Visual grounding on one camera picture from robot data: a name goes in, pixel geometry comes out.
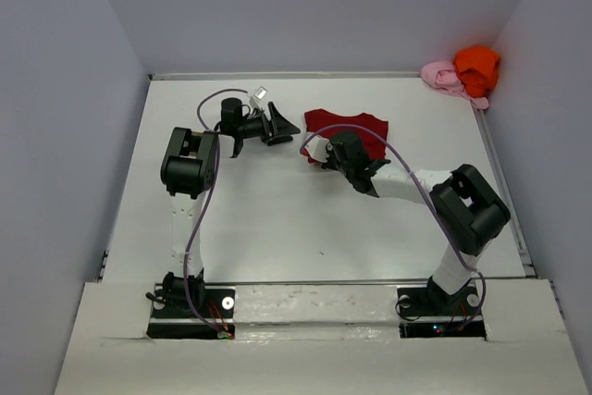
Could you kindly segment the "dark red t shirt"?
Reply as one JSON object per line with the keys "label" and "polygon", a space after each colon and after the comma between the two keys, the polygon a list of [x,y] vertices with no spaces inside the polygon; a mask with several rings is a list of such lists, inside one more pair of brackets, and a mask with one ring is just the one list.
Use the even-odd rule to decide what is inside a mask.
{"label": "dark red t shirt", "polygon": [[[379,119],[374,115],[367,113],[361,113],[355,116],[342,116],[329,112],[326,109],[318,108],[306,111],[303,114],[303,117],[307,133],[313,133],[332,125],[350,124],[367,128],[384,140],[388,138],[389,134],[389,123],[386,120]],[[330,139],[335,134],[343,131],[354,131],[356,134],[358,134],[364,144],[365,150],[368,152],[369,157],[372,160],[385,158],[385,145],[375,136],[367,133],[364,130],[339,127],[321,131],[319,136]]]}

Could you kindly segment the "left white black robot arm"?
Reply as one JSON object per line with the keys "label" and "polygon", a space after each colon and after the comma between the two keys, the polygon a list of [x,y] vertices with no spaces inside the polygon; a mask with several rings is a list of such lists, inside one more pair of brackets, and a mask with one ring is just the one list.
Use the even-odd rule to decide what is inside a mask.
{"label": "left white black robot arm", "polygon": [[290,142],[299,133],[273,103],[262,106],[256,97],[247,104],[237,97],[223,99],[220,118],[210,130],[172,130],[160,168],[171,203],[171,253],[155,302],[186,316],[202,316],[206,286],[199,235],[220,161],[238,157],[246,140],[273,146]]}

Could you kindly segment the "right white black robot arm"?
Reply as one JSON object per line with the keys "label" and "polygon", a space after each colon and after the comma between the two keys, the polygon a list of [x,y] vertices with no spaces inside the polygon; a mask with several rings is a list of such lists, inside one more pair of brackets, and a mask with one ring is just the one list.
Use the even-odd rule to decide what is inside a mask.
{"label": "right white black robot arm", "polygon": [[403,161],[373,159],[354,130],[321,141],[315,159],[337,170],[360,194],[423,204],[448,246],[423,288],[400,296],[401,317],[452,315],[476,295],[469,289],[483,251],[511,220],[510,210],[481,172],[462,164],[453,170],[413,170]]}

